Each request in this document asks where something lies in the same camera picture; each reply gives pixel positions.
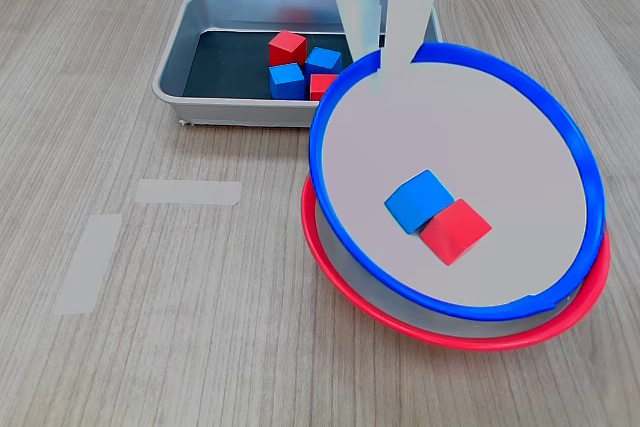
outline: red cube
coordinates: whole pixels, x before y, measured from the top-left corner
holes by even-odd
[[[311,75],[311,100],[320,100],[338,74]]]
[[[420,238],[446,265],[451,265],[491,230],[464,200],[456,200],[436,214]]]
[[[307,39],[301,35],[283,31],[269,42],[269,65],[298,64],[307,60]]]

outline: bowl rim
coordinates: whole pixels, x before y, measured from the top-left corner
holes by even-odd
[[[362,298],[338,274],[329,260],[318,235],[316,201],[317,197],[311,177],[307,177],[302,189],[302,227],[311,253],[328,279],[347,299],[370,317],[397,332],[430,344],[473,351],[513,350],[539,344],[562,334],[580,322],[596,304],[607,283],[611,265],[611,247],[609,233],[605,229],[598,256],[585,277],[578,295],[569,306],[549,322],[518,334],[487,339],[469,339],[435,334],[406,324],[381,311]]]
[[[375,278],[391,290],[427,308],[453,317],[480,321],[503,321],[552,310],[575,291],[588,274],[602,244],[605,229],[604,185],[598,165],[582,132],[560,103],[538,82],[507,62],[485,52],[457,44],[424,43],[414,63],[445,63],[485,72],[510,85],[531,101],[555,127],[571,152],[585,194],[586,226],[581,246],[564,275],[551,287],[499,306],[467,306],[425,295],[402,283],[377,265],[352,239],[334,210],[324,181],[322,151],[333,111],[342,97],[362,79],[380,68],[380,50],[351,64],[331,84],[316,110],[309,133],[309,166],[318,203],[327,222],[351,255]]]

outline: wooden block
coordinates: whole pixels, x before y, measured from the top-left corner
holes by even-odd
[[[491,230],[491,226],[464,200],[436,214],[420,238],[446,265],[451,265]]]
[[[269,67],[271,98],[278,100],[306,100],[304,75],[298,64]]]
[[[302,35],[282,31],[269,42],[269,65],[298,64],[307,58],[307,39]]]
[[[313,74],[339,74],[342,70],[342,54],[335,50],[316,47],[309,54],[305,63],[304,74],[307,85],[311,83]]]
[[[312,74],[310,99],[319,101],[329,86],[338,78],[338,74]]]
[[[430,170],[402,184],[385,202],[407,234],[413,234],[451,204],[453,196]]]

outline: blue cube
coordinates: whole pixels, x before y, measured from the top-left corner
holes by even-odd
[[[453,204],[453,196],[430,170],[402,184],[387,199],[389,209],[407,234],[413,234]]]
[[[306,100],[304,75],[298,64],[269,67],[271,98],[277,100]]]
[[[342,70],[342,54],[335,50],[315,47],[304,65],[304,76],[308,87],[313,74],[339,74]]]

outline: blue rim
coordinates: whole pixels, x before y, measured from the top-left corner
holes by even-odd
[[[322,145],[329,119],[346,92],[380,68],[377,50],[351,64],[331,84],[322,98],[313,119],[309,139],[311,180],[324,215],[342,244],[374,277],[407,299],[453,317],[481,321],[503,321],[529,317],[553,309],[577,289],[591,270],[600,250],[605,229],[604,186],[598,165],[587,141],[571,116],[540,84],[512,65],[492,55],[455,44],[428,42],[422,45],[413,62],[456,64],[486,72],[514,87],[527,97],[558,130],[571,151],[582,178],[587,222],[582,245],[569,270],[549,289],[504,305],[469,307],[443,302],[413,290],[390,276],[375,264],[349,236],[331,205],[322,170]]]

